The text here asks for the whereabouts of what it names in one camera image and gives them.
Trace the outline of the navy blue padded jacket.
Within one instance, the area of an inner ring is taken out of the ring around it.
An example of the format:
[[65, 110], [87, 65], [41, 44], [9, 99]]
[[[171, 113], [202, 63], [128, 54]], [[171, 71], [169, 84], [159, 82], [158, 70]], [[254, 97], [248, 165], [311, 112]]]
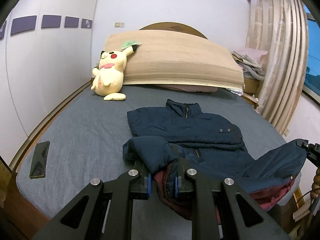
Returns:
[[197, 103], [168, 100], [164, 107], [143, 107], [127, 113], [132, 138], [123, 145], [128, 163], [142, 161], [157, 183], [160, 201], [191, 219], [188, 200], [176, 197], [180, 161], [215, 180], [234, 179], [263, 210], [289, 192], [307, 156], [296, 141], [253, 159], [238, 126], [223, 116], [204, 113]]

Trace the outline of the window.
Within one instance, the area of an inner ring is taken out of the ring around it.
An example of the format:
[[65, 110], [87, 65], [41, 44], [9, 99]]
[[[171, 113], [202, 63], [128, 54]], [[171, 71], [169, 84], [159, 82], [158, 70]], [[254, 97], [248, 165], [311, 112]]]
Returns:
[[319, 26], [306, 5], [304, 9], [308, 20], [309, 52], [303, 90], [319, 104]]

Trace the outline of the wooden nightstand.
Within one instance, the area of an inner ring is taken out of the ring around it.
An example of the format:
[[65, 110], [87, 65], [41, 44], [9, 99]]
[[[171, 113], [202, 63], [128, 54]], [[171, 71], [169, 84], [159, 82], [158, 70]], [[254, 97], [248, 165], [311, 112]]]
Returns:
[[256, 97], [259, 88], [259, 80], [244, 78], [243, 94], [242, 98], [246, 100], [247, 103], [257, 109], [259, 106], [259, 99]]

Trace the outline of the black smartphone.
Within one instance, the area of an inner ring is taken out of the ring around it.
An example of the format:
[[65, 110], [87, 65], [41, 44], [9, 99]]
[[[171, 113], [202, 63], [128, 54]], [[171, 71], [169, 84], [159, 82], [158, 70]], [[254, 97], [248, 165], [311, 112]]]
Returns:
[[37, 143], [34, 149], [29, 178], [37, 179], [46, 176], [46, 165], [50, 141]]

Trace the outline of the yellow Pikachu plush toy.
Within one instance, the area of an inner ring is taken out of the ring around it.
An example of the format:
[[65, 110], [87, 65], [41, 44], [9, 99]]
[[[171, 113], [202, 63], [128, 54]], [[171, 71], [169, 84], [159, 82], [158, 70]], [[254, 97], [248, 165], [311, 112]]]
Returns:
[[127, 58], [137, 50], [138, 46], [140, 43], [131, 44], [122, 51], [102, 50], [99, 65], [92, 70], [94, 80], [91, 90], [98, 96], [102, 96], [105, 101], [125, 100], [126, 95], [120, 90], [124, 82]]

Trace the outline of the pile of folded linens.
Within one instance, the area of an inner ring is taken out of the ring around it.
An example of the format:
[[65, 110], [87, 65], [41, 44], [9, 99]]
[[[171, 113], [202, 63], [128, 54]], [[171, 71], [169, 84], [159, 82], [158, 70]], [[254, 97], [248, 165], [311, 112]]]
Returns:
[[252, 48], [243, 48], [232, 52], [232, 57], [242, 68], [244, 78], [264, 81], [268, 52]]

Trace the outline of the beige folded blanket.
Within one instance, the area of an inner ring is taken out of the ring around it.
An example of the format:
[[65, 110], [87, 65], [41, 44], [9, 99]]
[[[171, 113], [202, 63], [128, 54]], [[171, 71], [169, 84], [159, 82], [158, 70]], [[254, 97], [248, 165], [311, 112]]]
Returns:
[[124, 71], [126, 85], [194, 85], [243, 88], [242, 68], [229, 50], [198, 36], [165, 30], [138, 30], [113, 34], [106, 51], [138, 41]]

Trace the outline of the beige curtain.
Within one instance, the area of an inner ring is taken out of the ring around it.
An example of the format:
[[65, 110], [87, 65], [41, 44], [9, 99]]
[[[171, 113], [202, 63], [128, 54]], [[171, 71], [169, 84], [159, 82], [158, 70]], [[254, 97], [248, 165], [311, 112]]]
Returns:
[[283, 134], [302, 93], [309, 52], [302, 0], [248, 0], [246, 46], [268, 52], [258, 112]]

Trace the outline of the green plush leaf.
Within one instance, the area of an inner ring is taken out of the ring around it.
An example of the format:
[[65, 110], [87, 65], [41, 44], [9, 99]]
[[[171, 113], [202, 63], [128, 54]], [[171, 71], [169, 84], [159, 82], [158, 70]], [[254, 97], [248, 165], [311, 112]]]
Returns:
[[121, 46], [121, 49], [126, 49], [130, 46], [140, 46], [140, 45], [141, 45], [141, 43], [138, 41], [125, 41], [123, 43], [123, 45]]

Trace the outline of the wooden bed headboard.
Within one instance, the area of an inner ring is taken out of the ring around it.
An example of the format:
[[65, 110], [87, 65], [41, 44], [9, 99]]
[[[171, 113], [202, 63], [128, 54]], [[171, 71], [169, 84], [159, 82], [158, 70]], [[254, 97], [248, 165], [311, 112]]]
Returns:
[[158, 22], [153, 23], [150, 25], [147, 25], [140, 30], [166, 30], [166, 31], [176, 31], [180, 33], [190, 34], [194, 36], [198, 36], [201, 38], [207, 39], [203, 33], [199, 32], [198, 30], [194, 29], [191, 26], [182, 24], [182, 23], [176, 23], [176, 22]]

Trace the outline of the wooden bed frame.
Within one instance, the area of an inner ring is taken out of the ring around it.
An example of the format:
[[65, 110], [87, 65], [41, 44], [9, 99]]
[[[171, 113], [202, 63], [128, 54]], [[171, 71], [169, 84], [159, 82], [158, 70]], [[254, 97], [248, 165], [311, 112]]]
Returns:
[[16, 177], [19, 166], [53, 120], [90, 84], [87, 82], [73, 92], [39, 123], [18, 150], [10, 165], [1, 160], [1, 239], [32, 239], [49, 221], [18, 190]]

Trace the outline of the wall power outlet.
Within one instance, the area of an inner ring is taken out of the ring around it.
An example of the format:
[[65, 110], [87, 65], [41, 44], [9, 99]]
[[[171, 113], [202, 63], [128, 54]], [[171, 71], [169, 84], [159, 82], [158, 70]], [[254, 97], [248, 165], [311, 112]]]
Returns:
[[114, 24], [115, 28], [124, 28], [125, 27], [125, 23], [124, 22], [116, 22]]

